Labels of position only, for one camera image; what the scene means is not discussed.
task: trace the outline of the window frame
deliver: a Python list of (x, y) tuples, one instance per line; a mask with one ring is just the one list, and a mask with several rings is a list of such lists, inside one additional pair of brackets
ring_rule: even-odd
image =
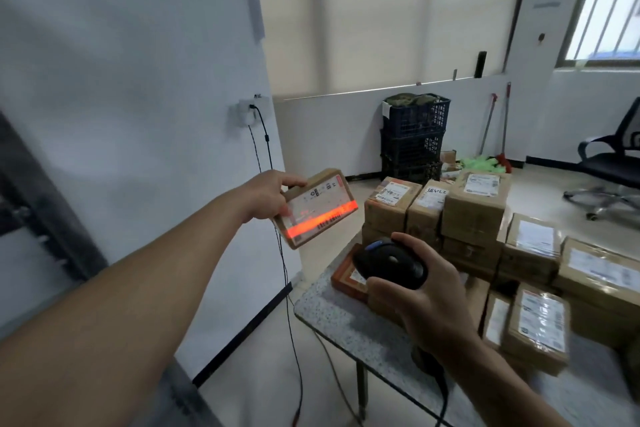
[[(562, 45), (560, 46), (560, 52), (558, 54), (558, 58), (556, 61), (556, 68), (571, 68), (576, 67), (579, 60), (576, 59), (567, 59), (566, 53), (569, 51), (569, 46), (571, 46), (573, 34), (575, 32), (576, 26), (578, 25), (578, 20), (580, 19), (580, 15), (582, 13), (582, 8), (584, 6), (584, 2), (586, 0), (576, 0), (575, 6), (573, 8), (573, 13), (569, 22), (569, 26), (567, 27), (566, 33), (564, 35), (564, 40)], [(640, 67), (640, 53), (638, 54), (636, 59), (589, 59), (584, 65), (585, 67), (612, 67), (612, 68), (621, 68), (621, 67)]]

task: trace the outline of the hand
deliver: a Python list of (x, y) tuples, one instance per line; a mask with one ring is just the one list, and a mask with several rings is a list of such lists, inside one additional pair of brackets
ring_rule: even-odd
[(372, 277), (367, 280), (369, 293), (395, 309), (413, 342), (441, 363), (481, 344), (456, 268), (418, 238), (404, 233), (391, 237), (412, 248), (427, 265), (429, 275), (417, 291)]
[(281, 171), (265, 171), (235, 188), (244, 204), (244, 222), (257, 218), (268, 220), (276, 214), (291, 214), (287, 202), (282, 196), (282, 186), (306, 186), (307, 180)]

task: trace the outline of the red scanning light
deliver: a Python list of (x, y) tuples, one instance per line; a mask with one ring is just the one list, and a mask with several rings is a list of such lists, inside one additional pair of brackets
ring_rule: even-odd
[(306, 233), (310, 230), (313, 230), (321, 223), (325, 221), (329, 221), (333, 218), (337, 218), (342, 216), (343, 214), (347, 214), (353, 210), (358, 209), (358, 204), (356, 201), (349, 201), (347, 204), (341, 204), (337, 208), (333, 208), (331, 211), (327, 211), (326, 213), (322, 213), (320, 216), (316, 216), (315, 218), (310, 218), (309, 220), (303, 221), (298, 225), (294, 225), (290, 229), (287, 230), (287, 238), (292, 239), (293, 237), (297, 237), (303, 233)]

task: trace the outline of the table leg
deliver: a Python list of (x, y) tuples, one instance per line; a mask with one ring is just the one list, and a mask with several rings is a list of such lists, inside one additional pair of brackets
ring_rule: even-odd
[(364, 364), (356, 361), (356, 376), (358, 377), (358, 413), (360, 421), (367, 418), (367, 404), (369, 402), (369, 384), (367, 382), (367, 369)]

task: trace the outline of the chair base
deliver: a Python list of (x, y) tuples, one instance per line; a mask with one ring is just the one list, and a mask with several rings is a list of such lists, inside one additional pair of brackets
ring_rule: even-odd
[(589, 221), (596, 221), (611, 210), (616, 204), (622, 203), (629, 206), (635, 211), (640, 211), (640, 194), (629, 194), (625, 192), (624, 186), (618, 186), (616, 192), (608, 191), (604, 186), (595, 186), (588, 189), (576, 189), (571, 191), (564, 191), (564, 199), (572, 201), (577, 196), (596, 197), (600, 200), (598, 204), (591, 207), (591, 210), (587, 212), (586, 218)]

